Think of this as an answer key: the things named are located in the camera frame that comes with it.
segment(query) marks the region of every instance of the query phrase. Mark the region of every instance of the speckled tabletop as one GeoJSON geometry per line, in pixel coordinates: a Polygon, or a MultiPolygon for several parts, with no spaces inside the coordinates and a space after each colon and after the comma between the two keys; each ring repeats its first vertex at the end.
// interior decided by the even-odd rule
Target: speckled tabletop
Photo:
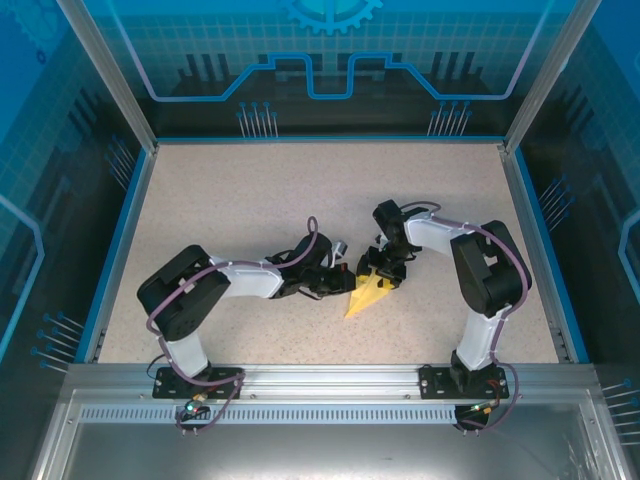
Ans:
{"type": "MultiPolygon", "coordinates": [[[[159,348],[144,327],[140,284],[190,244],[228,259],[293,248],[315,215],[342,239],[353,268],[378,229],[371,214],[434,200],[443,217],[502,220],[528,262],[495,145],[322,143],[163,145],[120,283],[100,362],[147,363],[159,348]]],[[[314,302],[233,298],[200,327],[214,363],[398,364],[448,362],[467,306],[453,261],[422,252],[402,287],[352,318],[348,295],[314,302]]],[[[512,362],[557,362],[538,290],[510,319],[499,345],[512,362]]]]}

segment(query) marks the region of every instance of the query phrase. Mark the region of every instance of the robotic arm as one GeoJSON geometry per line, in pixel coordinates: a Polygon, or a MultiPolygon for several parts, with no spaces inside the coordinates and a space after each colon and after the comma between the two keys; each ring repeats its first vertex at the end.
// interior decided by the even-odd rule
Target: robotic arm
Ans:
{"type": "MultiPolygon", "coordinates": [[[[452,257],[469,313],[462,341],[452,353],[451,378],[461,393],[484,385],[487,377],[494,373],[491,343],[496,328],[505,310],[522,295],[516,266],[487,237],[471,229],[452,226],[455,222],[443,222],[434,216],[433,210],[403,211],[393,200],[388,200],[378,205],[373,217],[382,233],[376,239],[378,246],[370,247],[360,259],[356,274],[371,275],[375,269],[391,288],[397,288],[406,279],[406,262],[414,260],[415,253],[422,248],[452,257]]],[[[531,274],[507,227],[494,220],[482,229],[495,235],[516,256],[530,289],[531,274]]]]}
{"type": "MultiPolygon", "coordinates": [[[[353,290],[354,274],[346,263],[338,263],[347,245],[342,241],[332,243],[320,233],[317,233],[315,243],[304,258],[295,265],[278,268],[279,264],[288,264],[305,252],[312,237],[309,234],[295,249],[266,257],[259,263],[232,262],[204,276],[167,305],[155,318],[155,323],[174,364],[188,377],[206,377],[209,362],[197,329],[224,298],[253,296],[278,299],[300,292],[320,300],[327,295],[353,290]]],[[[221,258],[209,256],[202,247],[191,245],[142,284],[138,299],[147,314],[151,314],[189,278],[223,262],[221,258]]]]}

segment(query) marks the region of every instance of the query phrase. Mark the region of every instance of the transparent wall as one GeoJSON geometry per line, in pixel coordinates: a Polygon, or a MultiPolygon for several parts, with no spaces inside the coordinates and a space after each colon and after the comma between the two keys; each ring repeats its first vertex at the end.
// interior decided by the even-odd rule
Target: transparent wall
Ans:
{"type": "Polygon", "coordinates": [[[504,135],[574,0],[90,0],[161,137],[504,135]]]}
{"type": "Polygon", "coordinates": [[[640,3],[602,1],[522,144],[540,218],[605,386],[627,377],[640,384],[638,18],[640,3]]]}
{"type": "Polygon", "coordinates": [[[23,479],[140,145],[55,2],[0,3],[0,44],[0,476],[23,479]]]}

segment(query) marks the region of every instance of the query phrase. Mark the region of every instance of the yellow triangular block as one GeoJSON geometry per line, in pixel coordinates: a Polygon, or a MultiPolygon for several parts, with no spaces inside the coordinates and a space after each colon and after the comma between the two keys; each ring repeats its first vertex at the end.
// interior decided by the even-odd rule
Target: yellow triangular block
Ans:
{"type": "Polygon", "coordinates": [[[358,287],[351,292],[351,300],[349,301],[349,310],[345,318],[355,315],[364,310],[369,305],[377,302],[389,293],[393,286],[386,278],[382,278],[375,272],[371,275],[358,277],[358,287]]]}

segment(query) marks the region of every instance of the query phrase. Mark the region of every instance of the gear graphic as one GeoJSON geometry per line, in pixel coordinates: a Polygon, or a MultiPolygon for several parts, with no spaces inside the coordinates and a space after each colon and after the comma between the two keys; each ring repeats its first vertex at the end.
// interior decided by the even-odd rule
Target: gear graphic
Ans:
{"type": "Polygon", "coordinates": [[[55,0],[0,0],[0,14],[13,13],[22,32],[40,50],[53,40],[60,27],[55,0]]]}
{"type": "Polygon", "coordinates": [[[373,9],[382,7],[382,0],[281,0],[289,12],[289,20],[297,20],[300,28],[311,27],[313,33],[336,30],[347,33],[349,28],[360,28],[363,19],[373,18],[373,9]]]}

